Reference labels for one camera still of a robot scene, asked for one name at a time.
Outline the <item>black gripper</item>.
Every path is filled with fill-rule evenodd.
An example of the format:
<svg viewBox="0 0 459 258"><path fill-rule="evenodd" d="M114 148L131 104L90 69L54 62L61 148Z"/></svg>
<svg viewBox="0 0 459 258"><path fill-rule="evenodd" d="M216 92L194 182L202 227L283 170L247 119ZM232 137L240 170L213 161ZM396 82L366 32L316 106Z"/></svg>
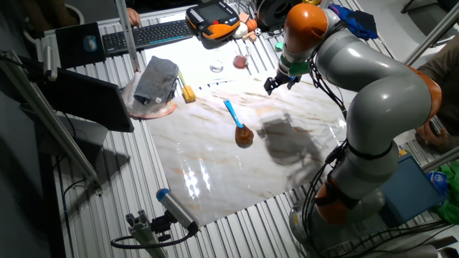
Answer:
<svg viewBox="0 0 459 258"><path fill-rule="evenodd" d="M301 76L292 77L283 73L282 70L278 70L275 78L269 77L266 79L264 89L268 95L271 95L273 90L278 88L279 85L287 84L287 88L290 90L292 86L301 81Z"/></svg>

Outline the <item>person hand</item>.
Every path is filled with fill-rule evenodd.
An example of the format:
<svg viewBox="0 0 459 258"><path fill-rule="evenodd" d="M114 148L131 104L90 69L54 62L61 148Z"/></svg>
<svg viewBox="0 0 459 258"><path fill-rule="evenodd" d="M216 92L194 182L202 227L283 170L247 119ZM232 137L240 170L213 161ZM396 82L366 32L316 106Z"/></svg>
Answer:
<svg viewBox="0 0 459 258"><path fill-rule="evenodd" d="M448 132L445 128L441 128L440 133L436 135L430 128L429 122L426 122L424 125L418 127L416 132L421 137L421 139L435 147L445 145L448 140Z"/></svg>
<svg viewBox="0 0 459 258"><path fill-rule="evenodd" d="M140 18L139 13L132 8L127 8L127 13L128 13L128 19L129 19L130 25L132 27L139 27L141 23L141 18Z"/></svg>

